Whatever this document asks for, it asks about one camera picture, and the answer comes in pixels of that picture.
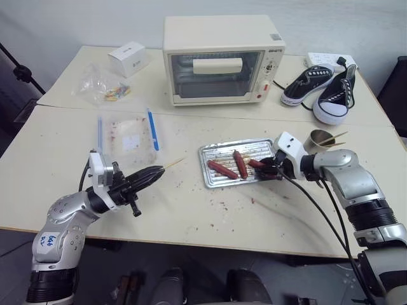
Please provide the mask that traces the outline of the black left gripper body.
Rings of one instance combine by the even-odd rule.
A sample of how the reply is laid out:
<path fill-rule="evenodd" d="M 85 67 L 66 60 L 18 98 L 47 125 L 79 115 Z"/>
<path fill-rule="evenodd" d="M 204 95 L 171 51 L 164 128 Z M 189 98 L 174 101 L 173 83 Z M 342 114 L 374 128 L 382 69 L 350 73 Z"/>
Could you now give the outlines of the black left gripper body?
<path fill-rule="evenodd" d="M 113 162 L 113 183 L 107 192 L 112 201 L 117 206 L 130 205 L 134 217 L 141 215 L 141 211 L 136 205 L 138 200 L 135 187 L 136 180 L 139 178 L 137 173 L 124 176 L 117 162 Z"/>

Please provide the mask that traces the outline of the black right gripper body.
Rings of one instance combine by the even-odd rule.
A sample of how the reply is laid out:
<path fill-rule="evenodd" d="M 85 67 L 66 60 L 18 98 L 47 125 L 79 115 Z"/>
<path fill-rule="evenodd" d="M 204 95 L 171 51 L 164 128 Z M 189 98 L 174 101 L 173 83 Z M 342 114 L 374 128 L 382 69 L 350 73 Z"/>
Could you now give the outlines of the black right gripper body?
<path fill-rule="evenodd" d="M 284 177 L 294 179 L 294 167 L 290 160 L 288 160 L 286 153 L 277 151 L 273 159 L 273 165 L 276 168 L 277 180 L 282 180 Z"/>

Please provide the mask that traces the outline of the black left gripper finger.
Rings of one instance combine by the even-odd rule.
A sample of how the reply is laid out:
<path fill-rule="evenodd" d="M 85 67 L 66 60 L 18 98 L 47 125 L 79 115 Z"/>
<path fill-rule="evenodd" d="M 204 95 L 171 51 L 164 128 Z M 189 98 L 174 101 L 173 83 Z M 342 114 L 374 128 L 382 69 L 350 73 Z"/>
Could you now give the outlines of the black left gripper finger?
<path fill-rule="evenodd" d="M 165 168 L 163 166 L 148 166 L 146 168 L 143 168 L 142 170 L 139 170 L 138 172 L 135 172 L 127 177 L 127 180 L 132 183 L 132 181 L 138 177 L 140 177 L 143 174 L 148 174 L 148 173 L 163 173 L 165 172 Z"/>
<path fill-rule="evenodd" d="M 132 192 L 137 193 L 155 183 L 163 173 L 148 173 L 134 179 L 131 183 Z"/>

